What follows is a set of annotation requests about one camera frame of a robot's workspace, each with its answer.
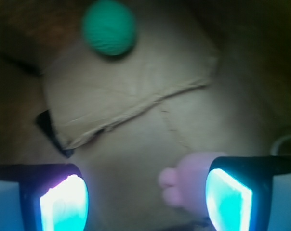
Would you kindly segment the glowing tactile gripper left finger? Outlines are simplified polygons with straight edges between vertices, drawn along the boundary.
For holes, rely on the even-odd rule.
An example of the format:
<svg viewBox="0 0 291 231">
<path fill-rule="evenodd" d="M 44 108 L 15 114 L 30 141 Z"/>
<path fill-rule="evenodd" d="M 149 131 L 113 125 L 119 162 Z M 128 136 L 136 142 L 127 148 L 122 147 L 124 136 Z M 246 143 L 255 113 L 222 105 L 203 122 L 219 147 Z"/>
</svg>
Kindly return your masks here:
<svg viewBox="0 0 291 231">
<path fill-rule="evenodd" d="M 76 165 L 0 165 L 0 231 L 82 231 L 88 209 Z"/>
</svg>

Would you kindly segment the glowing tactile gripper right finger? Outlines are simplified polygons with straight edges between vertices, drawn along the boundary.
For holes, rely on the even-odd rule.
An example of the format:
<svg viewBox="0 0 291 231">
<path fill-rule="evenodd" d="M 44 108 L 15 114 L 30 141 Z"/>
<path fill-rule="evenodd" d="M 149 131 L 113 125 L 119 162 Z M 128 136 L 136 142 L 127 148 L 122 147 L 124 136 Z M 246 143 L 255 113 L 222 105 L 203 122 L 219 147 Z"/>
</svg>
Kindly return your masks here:
<svg viewBox="0 0 291 231">
<path fill-rule="evenodd" d="M 205 197 L 217 231 L 291 231 L 291 156 L 218 157 Z"/>
</svg>

